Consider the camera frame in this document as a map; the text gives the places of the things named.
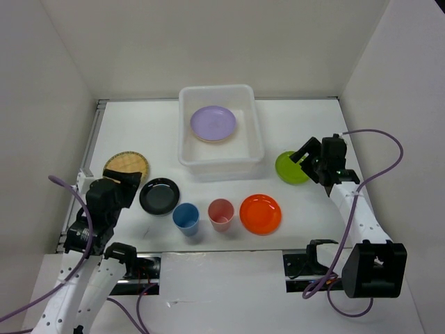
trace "lime green bowl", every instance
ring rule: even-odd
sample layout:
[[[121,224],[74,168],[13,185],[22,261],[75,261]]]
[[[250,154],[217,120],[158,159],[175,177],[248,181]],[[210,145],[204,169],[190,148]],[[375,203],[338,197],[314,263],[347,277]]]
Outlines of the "lime green bowl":
[[[294,151],[287,151],[279,155],[275,161],[275,170],[281,180],[289,184],[299,184],[306,182],[309,177],[301,170],[300,162],[295,164],[289,157],[295,153]]]

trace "blue cup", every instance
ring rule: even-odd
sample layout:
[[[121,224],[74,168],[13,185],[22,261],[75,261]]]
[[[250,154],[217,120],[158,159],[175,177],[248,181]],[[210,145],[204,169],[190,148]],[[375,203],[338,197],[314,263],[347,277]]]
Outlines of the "blue cup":
[[[176,207],[173,212],[175,225],[184,233],[191,237],[197,232],[197,223],[200,220],[200,212],[197,207],[190,203],[183,203]]]

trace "plastic storage container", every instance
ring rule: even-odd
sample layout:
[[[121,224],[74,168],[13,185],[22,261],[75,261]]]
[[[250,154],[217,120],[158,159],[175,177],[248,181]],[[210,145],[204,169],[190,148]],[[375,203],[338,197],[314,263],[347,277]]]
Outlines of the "plastic storage container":
[[[198,139],[192,115],[204,106],[223,106],[236,117],[236,129],[219,143]],[[253,89],[247,85],[187,87],[179,93],[179,162],[201,180],[236,180],[254,173],[264,158]]]

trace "black plate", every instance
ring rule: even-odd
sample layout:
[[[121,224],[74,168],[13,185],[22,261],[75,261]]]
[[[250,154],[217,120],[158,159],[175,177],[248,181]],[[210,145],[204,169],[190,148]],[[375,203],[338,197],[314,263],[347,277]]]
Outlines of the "black plate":
[[[140,190],[139,202],[149,214],[168,214],[179,202],[179,188],[172,180],[153,179]]]

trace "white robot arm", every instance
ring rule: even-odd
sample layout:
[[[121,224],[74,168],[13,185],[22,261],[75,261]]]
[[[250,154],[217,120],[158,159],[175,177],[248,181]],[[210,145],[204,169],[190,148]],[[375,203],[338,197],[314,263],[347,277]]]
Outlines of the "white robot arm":
[[[64,243],[65,254],[56,286],[60,283],[64,285],[51,296],[32,333],[89,333],[97,313],[117,281],[126,272],[131,272],[137,257],[134,247],[114,243],[106,249],[105,254],[104,251],[113,236],[120,211],[130,207],[133,202],[140,176],[141,173],[105,170],[106,178],[93,180],[90,173],[78,178],[77,188],[81,193],[89,187],[86,207],[91,216],[92,234],[83,209],[80,209],[76,221],[68,228]],[[63,282],[84,256],[86,259],[79,270],[69,281]]]
[[[343,289],[350,298],[395,298],[402,287],[407,252],[403,244],[394,243],[384,232],[362,194],[356,193],[359,179],[355,171],[346,169],[346,143],[338,134],[312,137],[290,156],[299,163],[315,183],[325,187],[326,194],[339,208],[348,225],[357,198],[349,230],[352,249],[334,241],[311,242],[316,247],[316,261],[329,268],[342,247],[334,273],[341,277]]]

